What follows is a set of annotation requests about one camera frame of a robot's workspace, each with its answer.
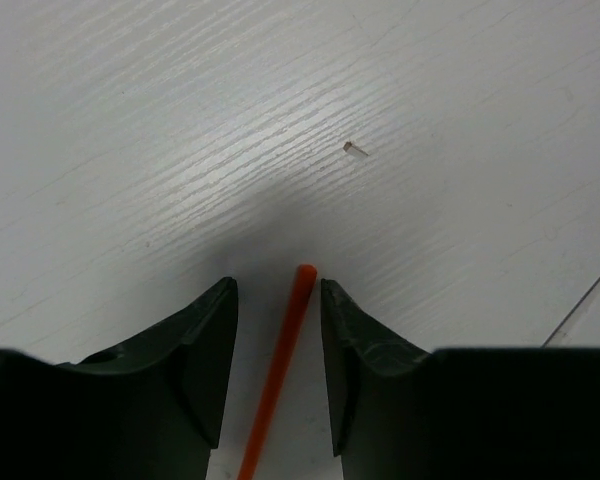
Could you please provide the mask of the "orange chopstick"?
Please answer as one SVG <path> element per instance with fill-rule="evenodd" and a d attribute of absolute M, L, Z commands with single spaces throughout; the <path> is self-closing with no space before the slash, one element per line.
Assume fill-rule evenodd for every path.
<path fill-rule="evenodd" d="M 317 276 L 317 268 L 313 265 L 301 264 L 296 269 L 266 382 L 260 395 L 258 408 L 237 475 L 238 480 L 251 480 L 256 473 L 301 327 L 309 308 Z"/>

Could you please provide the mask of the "silver metal chopstick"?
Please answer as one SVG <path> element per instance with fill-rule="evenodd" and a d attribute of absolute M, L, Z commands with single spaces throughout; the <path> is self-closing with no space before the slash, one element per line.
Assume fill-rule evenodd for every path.
<path fill-rule="evenodd" d="M 551 332 L 543 347 L 600 348 L 600 276 Z"/>

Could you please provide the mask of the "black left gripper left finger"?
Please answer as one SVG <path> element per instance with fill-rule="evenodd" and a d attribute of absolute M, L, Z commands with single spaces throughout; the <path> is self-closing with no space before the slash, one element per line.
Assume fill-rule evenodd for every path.
<path fill-rule="evenodd" d="M 238 286 L 83 361 L 0 349 L 0 479 L 202 479 L 218 446 Z"/>

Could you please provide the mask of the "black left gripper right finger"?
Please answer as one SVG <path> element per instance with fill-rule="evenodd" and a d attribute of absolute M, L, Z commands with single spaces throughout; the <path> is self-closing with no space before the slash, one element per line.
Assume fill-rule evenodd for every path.
<path fill-rule="evenodd" d="M 600 348 L 425 351 L 320 285 L 347 479 L 600 479 Z"/>

